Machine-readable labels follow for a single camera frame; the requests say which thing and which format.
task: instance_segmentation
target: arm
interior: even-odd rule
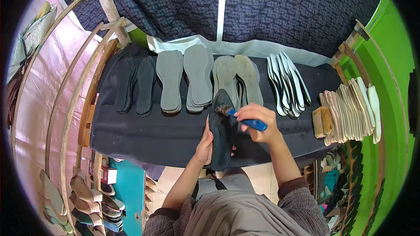
[[[293,159],[283,135],[277,128],[276,113],[266,107],[251,103],[242,107],[235,114],[238,121],[244,119],[259,119],[267,124],[267,129],[260,132],[256,129],[242,125],[242,131],[248,130],[255,142],[265,142],[270,149],[271,161],[273,162],[274,175],[279,186],[287,181],[301,178],[300,170]]]
[[[152,215],[143,230],[143,236],[182,235],[192,212],[192,194],[203,165],[210,164],[213,154],[213,134],[209,129],[208,117],[203,137],[194,156],[188,162],[181,176],[175,182],[162,207]]]
[[[185,198],[194,191],[201,169],[203,169],[204,165],[210,164],[212,153],[213,134],[209,129],[209,119],[207,117],[203,137],[197,146],[195,154],[172,186],[163,201],[162,208],[170,208],[177,212],[181,210]]]
[[[274,175],[278,183],[278,206],[311,235],[329,235],[328,225],[321,210],[310,194],[308,185],[277,128],[276,113],[251,103],[239,109],[235,116],[238,121],[259,119],[268,126],[263,132],[245,125],[242,125],[241,129],[247,130],[253,141],[265,142],[270,149]]]

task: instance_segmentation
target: brown sleeve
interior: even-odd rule
[[[277,205],[310,235],[330,235],[330,230],[321,213],[321,208],[318,206],[307,186],[290,191],[284,197],[280,198]]]
[[[179,212],[170,208],[159,208],[155,210],[155,212],[152,213],[149,218],[153,218],[158,215],[167,216],[172,220],[177,220],[179,218]]]
[[[193,199],[187,196],[181,211],[157,209],[146,221],[142,236],[182,236],[191,216]]]
[[[303,187],[308,188],[308,183],[306,182],[304,178],[297,178],[291,181],[287,181],[278,188],[278,192],[277,192],[278,198],[282,199],[289,192],[292,192],[298,188],[303,188]]]

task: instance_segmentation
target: swirl pattern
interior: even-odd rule
[[[163,41],[197,34],[216,40],[218,0],[114,1],[121,16]],[[366,24],[378,3],[379,0],[226,0],[223,41],[266,40],[332,56],[353,30],[354,19]],[[98,0],[83,1],[73,11],[86,30],[93,30],[101,21],[108,22]]]

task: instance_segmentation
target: tiled floor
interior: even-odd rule
[[[251,180],[255,192],[258,194],[265,194],[265,196],[267,196],[272,202],[277,204],[278,186],[276,177],[274,176],[273,172],[273,165],[271,163],[267,163],[245,167],[243,169]],[[181,175],[183,170],[183,168],[165,168],[162,175],[160,176],[157,186],[153,188],[156,193],[149,196],[152,200],[152,203],[148,204],[147,206],[152,212],[162,207],[162,203],[165,200],[166,195],[174,185],[175,181]],[[200,174],[200,177],[203,176],[205,176],[205,171]],[[216,176],[218,178],[221,177],[221,173],[217,172]]]

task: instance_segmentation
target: brush bristles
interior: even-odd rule
[[[229,107],[228,105],[220,104],[220,106],[218,106],[215,109],[215,112],[218,113],[218,114],[222,114],[222,115],[227,116],[230,109],[231,109],[231,107]]]

